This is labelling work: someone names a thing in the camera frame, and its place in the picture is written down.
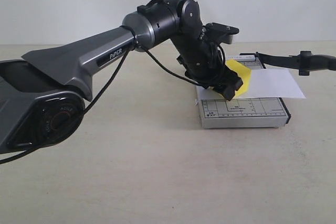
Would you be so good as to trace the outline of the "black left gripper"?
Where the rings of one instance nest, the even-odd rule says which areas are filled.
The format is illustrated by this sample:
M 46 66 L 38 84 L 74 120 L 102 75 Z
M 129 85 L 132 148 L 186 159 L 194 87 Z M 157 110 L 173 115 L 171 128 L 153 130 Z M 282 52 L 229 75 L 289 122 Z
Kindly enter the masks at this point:
M 213 91 L 227 101 L 231 101 L 234 98 L 234 91 L 238 91 L 243 85 L 243 80 L 238 73 L 222 63 L 215 68 L 209 68 L 208 65 L 188 66 L 186 63 L 183 63 L 183 67 L 186 77 L 205 89 L 212 87 Z

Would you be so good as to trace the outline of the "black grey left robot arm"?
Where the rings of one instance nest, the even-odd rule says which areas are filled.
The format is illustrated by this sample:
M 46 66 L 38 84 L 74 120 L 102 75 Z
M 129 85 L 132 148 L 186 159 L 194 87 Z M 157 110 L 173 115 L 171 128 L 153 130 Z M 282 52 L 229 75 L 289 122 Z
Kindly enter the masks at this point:
M 203 24 L 194 0 L 152 0 L 118 28 L 1 61 L 1 153 L 63 142 L 93 98 L 94 74 L 133 50 L 148 52 L 167 40 L 187 79 L 232 99 L 243 81 L 226 66 L 220 45 L 237 33 L 235 27 Z

